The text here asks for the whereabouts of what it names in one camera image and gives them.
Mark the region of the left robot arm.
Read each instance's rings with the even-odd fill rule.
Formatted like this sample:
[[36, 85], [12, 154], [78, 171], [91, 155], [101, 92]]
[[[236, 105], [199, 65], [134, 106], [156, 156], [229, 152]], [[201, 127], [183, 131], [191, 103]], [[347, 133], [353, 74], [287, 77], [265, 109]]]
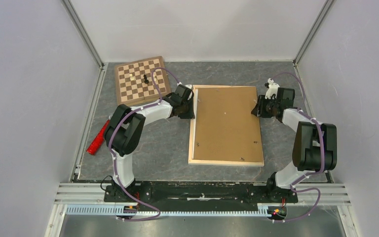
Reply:
[[130, 201], [135, 195], [135, 188], [132, 186], [135, 181], [132, 157], [144, 127], [172, 117], [195, 118], [193, 97], [191, 85], [179, 84], [174, 92], [151, 103], [140, 107], [129, 107], [125, 104], [117, 107], [103, 136], [113, 160], [113, 180], [118, 185], [116, 195], [122, 201]]

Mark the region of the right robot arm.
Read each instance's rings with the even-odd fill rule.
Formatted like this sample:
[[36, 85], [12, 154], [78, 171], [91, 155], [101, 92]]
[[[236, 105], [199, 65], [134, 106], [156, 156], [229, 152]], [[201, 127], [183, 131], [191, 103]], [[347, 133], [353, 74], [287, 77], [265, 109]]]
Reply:
[[319, 122], [294, 107], [295, 90], [267, 84], [251, 113], [259, 118], [276, 118], [295, 133], [292, 161], [267, 180], [265, 195], [279, 201], [293, 192], [302, 180], [333, 170], [337, 165], [337, 127]]

